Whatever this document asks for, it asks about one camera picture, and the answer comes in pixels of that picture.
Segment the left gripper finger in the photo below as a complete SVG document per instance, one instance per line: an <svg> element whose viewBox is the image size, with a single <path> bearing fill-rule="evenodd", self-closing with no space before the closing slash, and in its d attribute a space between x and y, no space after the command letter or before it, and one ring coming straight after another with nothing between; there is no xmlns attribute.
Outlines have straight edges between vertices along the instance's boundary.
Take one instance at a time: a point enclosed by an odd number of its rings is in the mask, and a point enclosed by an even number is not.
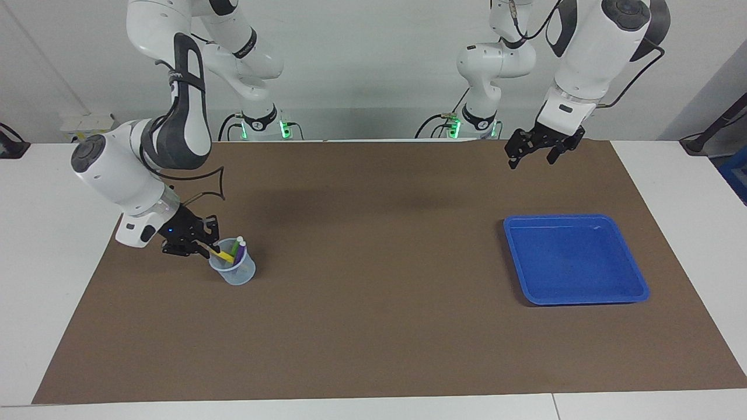
<svg viewBox="0 0 747 420"><path fill-rule="evenodd" d="M562 154L570 151L575 151L579 143L579 140L565 140L563 142L558 142L552 147L549 154L547 155L547 162L549 162L549 164L551 165L554 165Z"/></svg>
<svg viewBox="0 0 747 420"><path fill-rule="evenodd" d="M508 139L504 150L508 156L508 165L511 170L515 170L518 167L523 157L533 153L532 135L531 131L517 128Z"/></svg>

